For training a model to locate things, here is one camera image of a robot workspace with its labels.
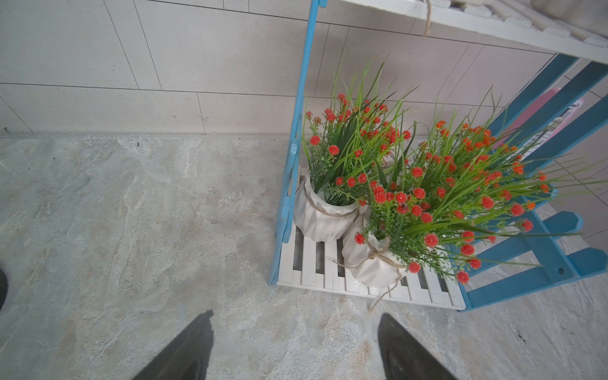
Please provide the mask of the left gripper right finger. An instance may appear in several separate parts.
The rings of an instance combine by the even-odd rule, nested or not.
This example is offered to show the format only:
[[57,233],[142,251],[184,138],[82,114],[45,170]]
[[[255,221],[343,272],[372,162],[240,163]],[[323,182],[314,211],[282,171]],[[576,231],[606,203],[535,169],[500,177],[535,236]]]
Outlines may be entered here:
[[378,345],[388,380],[456,380],[429,350],[388,313],[380,318]]

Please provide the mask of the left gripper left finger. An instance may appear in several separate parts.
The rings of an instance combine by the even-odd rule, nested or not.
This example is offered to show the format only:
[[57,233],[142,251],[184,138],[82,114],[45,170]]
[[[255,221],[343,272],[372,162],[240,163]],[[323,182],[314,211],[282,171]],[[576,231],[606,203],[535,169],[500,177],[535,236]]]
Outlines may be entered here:
[[205,380],[214,345],[213,315],[208,310],[194,318],[134,380]]

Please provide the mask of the red flower pot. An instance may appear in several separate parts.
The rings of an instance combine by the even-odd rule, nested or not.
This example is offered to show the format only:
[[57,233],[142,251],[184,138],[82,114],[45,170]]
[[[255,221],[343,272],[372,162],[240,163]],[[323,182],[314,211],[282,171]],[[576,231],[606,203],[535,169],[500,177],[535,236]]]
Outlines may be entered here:
[[394,166],[400,178],[397,188],[372,186],[369,210],[343,241],[344,266],[359,282],[390,293],[404,276],[430,269],[446,280],[466,284],[477,272],[511,264],[530,251],[537,261],[526,265],[526,273],[570,272],[569,264],[549,259],[560,232],[535,220],[534,209],[496,218],[413,214],[408,205],[411,169]]
[[406,123],[405,98],[381,90],[382,72],[368,63],[351,82],[335,81],[329,106],[302,116],[307,173],[297,189],[294,224],[313,242],[340,239],[371,201],[372,186],[399,177],[389,166],[405,158],[416,128]]
[[522,146],[518,138],[501,143],[505,134],[493,136],[487,124],[461,123],[451,130],[446,121],[423,142],[413,162],[408,201],[415,215],[439,219],[520,216],[553,198],[553,187],[540,166],[552,157],[549,145],[558,133],[527,160],[514,157]]

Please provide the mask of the red flower pot back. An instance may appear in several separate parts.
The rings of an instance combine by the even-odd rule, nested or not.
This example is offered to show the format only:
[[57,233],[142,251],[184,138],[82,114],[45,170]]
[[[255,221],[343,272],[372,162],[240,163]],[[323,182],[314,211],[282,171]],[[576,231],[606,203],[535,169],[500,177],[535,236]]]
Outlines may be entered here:
[[406,123],[405,98],[381,90],[382,72],[368,63],[351,82],[335,81],[329,106],[302,116],[307,173],[297,189],[294,224],[313,242],[340,239],[371,201],[372,186],[399,177],[389,166],[405,158],[416,128]]

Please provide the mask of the pink flower pot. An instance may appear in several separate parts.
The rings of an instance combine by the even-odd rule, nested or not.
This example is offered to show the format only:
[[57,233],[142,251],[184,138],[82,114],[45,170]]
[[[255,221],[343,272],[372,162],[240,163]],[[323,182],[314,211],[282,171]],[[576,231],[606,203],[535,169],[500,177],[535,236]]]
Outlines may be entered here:
[[607,0],[531,0],[536,11],[607,37]]

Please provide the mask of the blue white two-tier rack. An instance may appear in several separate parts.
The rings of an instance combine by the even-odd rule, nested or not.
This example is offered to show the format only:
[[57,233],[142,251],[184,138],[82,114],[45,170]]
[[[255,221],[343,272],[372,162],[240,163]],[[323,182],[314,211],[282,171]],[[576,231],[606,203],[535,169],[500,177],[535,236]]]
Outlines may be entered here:
[[293,288],[469,311],[607,270],[602,250],[567,254],[559,238],[582,218],[537,207],[556,196],[549,163],[607,122],[601,100],[572,123],[557,117],[607,75],[605,38],[519,1],[368,1],[366,7],[556,55],[481,125],[435,118],[413,145],[405,107],[359,77],[321,117],[304,90],[318,11],[310,4],[283,171],[269,282]]

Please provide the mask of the glitter tube on black stand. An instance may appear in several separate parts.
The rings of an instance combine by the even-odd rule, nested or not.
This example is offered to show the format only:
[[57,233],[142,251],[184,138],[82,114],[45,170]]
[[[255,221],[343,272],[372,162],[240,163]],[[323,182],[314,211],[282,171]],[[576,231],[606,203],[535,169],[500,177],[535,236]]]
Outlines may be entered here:
[[9,290],[9,283],[6,273],[0,269],[0,310],[3,308]]

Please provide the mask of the pink metronome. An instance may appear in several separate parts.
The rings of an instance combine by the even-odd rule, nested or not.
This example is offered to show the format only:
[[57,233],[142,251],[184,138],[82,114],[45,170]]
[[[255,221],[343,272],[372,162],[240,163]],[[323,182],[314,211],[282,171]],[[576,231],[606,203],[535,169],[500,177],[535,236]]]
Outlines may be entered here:
[[535,100],[530,106],[528,106],[522,114],[511,123],[505,130],[505,138],[501,143],[511,141],[511,146],[515,147],[515,142],[518,138],[522,139],[522,146],[519,150],[516,150],[514,157],[518,161],[527,160],[536,150],[538,150],[543,144],[548,142],[552,137],[564,129],[569,123],[571,123],[578,114],[581,114],[582,107],[584,106],[584,99],[579,98],[573,101],[567,109],[554,117],[551,122],[548,122],[543,128],[531,133],[523,133],[521,129],[526,123],[532,121],[533,117],[541,108],[547,105],[559,92],[560,87],[554,87],[547,90],[540,98]]

